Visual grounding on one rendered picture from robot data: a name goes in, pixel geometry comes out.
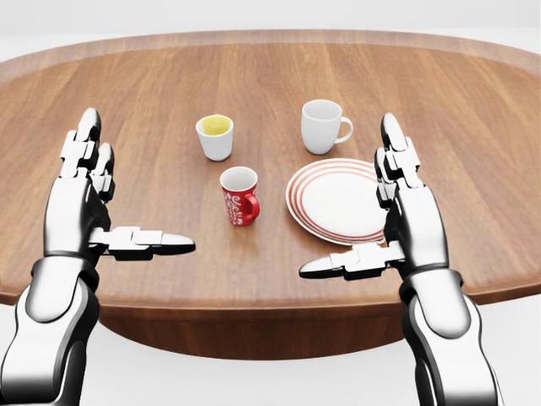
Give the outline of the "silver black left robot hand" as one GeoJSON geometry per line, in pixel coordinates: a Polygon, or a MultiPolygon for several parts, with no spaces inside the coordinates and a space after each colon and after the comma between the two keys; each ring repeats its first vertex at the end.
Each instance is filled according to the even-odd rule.
{"type": "Polygon", "coordinates": [[[183,235],[111,227],[107,202],[116,187],[115,156],[100,136],[101,116],[89,107],[63,144],[63,165],[46,207],[44,255],[78,256],[96,263],[101,255],[118,261],[149,261],[155,255],[195,251],[195,242],[183,235]]]}

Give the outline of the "red patterned mug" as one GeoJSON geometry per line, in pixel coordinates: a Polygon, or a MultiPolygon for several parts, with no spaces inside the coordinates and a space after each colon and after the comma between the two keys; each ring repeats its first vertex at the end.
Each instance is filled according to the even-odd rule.
{"type": "Polygon", "coordinates": [[[257,173],[249,167],[230,167],[221,174],[227,215],[234,226],[248,226],[260,214],[260,203],[254,195],[257,182],[257,173]]]}

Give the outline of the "white plate with red rings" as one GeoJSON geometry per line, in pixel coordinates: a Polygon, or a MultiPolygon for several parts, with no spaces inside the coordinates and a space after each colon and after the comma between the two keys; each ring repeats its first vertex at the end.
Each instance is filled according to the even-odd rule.
{"type": "Polygon", "coordinates": [[[335,244],[384,241],[386,211],[376,197],[374,165],[351,158],[312,162],[290,178],[285,198],[292,217],[335,244]]]}

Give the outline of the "white cup with yellow inside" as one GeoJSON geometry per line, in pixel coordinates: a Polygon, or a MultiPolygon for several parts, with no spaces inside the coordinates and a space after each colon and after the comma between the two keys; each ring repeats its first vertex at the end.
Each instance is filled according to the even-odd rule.
{"type": "Polygon", "coordinates": [[[205,156],[220,162],[232,153],[233,121],[221,114],[201,118],[195,125],[205,156]]]}

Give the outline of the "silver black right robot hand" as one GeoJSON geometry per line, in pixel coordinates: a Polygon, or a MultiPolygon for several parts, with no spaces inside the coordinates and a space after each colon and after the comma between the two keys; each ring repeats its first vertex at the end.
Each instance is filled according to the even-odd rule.
{"type": "Polygon", "coordinates": [[[381,119],[383,145],[374,154],[376,196],[387,210],[386,246],[358,244],[343,254],[305,263],[299,276],[307,279],[342,277],[348,281],[379,277],[388,267],[405,278],[416,271],[447,268],[445,228],[432,190],[418,176],[420,161],[411,138],[395,116],[381,119]]]}

